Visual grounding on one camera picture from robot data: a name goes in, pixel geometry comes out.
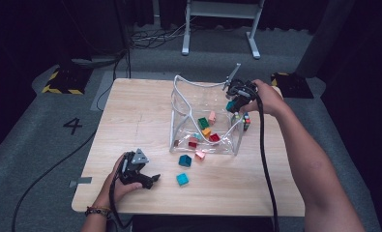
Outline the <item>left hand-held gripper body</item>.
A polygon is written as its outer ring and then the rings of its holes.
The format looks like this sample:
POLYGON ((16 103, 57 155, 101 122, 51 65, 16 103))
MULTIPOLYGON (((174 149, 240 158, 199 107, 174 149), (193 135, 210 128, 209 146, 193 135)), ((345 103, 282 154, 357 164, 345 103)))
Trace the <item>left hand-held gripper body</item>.
POLYGON ((119 169, 119 179, 124 184, 141 183, 149 184, 149 177, 140 173, 140 170, 148 163, 148 158, 141 149, 135 152, 127 152, 122 160, 122 167, 119 169))

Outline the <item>black yellow striped base plate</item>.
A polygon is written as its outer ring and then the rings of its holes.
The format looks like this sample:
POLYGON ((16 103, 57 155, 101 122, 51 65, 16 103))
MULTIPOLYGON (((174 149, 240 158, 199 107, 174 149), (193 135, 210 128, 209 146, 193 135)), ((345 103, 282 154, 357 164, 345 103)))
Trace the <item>black yellow striped base plate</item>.
POLYGON ((58 67, 42 89, 43 93, 84 95, 92 69, 78 65, 58 67))
POLYGON ((295 73, 275 72, 271 83, 281 90, 285 98, 312 99, 313 94, 307 81, 295 73))

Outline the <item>clear plastic zipper bag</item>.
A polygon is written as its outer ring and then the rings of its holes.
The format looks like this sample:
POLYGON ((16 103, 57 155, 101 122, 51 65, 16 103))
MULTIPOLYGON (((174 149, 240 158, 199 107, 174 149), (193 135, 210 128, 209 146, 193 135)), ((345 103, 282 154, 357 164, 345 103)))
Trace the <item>clear plastic zipper bag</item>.
POLYGON ((244 135, 243 123, 231 123, 233 113, 226 110, 229 100, 222 90, 223 83, 192 82, 176 75, 171 93, 171 152, 203 151, 206 154, 237 155, 244 135), (216 133, 220 141, 211 142, 204 137, 197 120, 208 117, 211 111, 216 112, 216 123, 210 125, 211 134, 216 133), (199 141, 193 137, 199 133, 199 141), (196 149, 190 148, 189 141, 197 142, 196 149))

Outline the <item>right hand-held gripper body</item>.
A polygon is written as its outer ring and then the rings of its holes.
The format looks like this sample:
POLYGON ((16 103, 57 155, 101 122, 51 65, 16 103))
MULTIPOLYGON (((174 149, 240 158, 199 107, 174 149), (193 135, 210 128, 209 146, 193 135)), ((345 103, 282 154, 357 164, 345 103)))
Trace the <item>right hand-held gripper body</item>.
POLYGON ((251 82, 243 81, 242 79, 235 77, 240 67, 241 64, 237 63, 234 70, 226 78, 222 90, 225 92, 225 94, 227 92, 229 95, 234 95, 235 99, 241 98, 244 101, 245 105, 254 101, 258 97, 258 95, 255 87, 251 82))

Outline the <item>grey upright panel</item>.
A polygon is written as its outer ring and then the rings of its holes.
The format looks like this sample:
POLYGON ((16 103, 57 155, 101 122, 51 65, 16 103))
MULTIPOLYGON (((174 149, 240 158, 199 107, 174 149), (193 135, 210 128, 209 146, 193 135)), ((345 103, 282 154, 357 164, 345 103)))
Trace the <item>grey upright panel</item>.
POLYGON ((338 38, 355 0, 329 0, 320 25, 295 70, 301 78, 313 78, 338 38))

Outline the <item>person's right hand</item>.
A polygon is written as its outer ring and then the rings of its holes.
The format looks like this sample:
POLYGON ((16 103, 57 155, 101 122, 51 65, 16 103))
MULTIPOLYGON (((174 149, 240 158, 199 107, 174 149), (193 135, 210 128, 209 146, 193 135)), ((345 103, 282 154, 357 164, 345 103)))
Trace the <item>person's right hand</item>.
POLYGON ((261 99, 263 112, 278 117, 286 108, 286 103, 281 95, 269 84, 262 80, 255 79, 252 82, 256 86, 258 96, 261 99))

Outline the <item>white metal stand frame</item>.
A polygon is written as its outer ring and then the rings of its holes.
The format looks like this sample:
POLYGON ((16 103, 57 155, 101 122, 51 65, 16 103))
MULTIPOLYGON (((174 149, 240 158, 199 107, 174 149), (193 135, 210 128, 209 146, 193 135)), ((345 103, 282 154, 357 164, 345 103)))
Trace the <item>white metal stand frame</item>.
POLYGON ((252 57, 259 59, 261 57, 257 44, 255 42, 255 33, 262 14, 265 0, 258 0, 255 4, 245 3, 224 3, 200 0, 187 0, 185 12, 185 34, 183 38, 182 54, 187 56, 190 53, 191 40, 191 17, 192 16, 211 16, 222 18, 251 19, 252 26, 246 33, 252 57))

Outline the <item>grey tape piece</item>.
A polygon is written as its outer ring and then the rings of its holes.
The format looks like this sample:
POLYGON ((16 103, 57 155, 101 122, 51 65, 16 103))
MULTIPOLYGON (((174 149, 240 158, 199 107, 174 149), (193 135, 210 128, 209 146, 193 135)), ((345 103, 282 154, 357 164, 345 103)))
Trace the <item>grey tape piece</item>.
POLYGON ((69 188, 76 188, 80 184, 91 184, 92 177, 80 177, 77 180, 71 180, 69 182, 69 188))

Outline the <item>colourful puzzle cube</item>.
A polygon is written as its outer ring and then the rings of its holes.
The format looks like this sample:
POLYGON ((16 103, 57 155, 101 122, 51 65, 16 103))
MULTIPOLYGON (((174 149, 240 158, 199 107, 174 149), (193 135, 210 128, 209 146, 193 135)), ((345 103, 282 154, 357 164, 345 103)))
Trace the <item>colourful puzzle cube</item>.
POLYGON ((248 113, 240 114, 235 112, 232 116, 231 123, 235 125, 238 121, 243 123, 243 131, 247 131, 250 126, 250 116, 248 113))

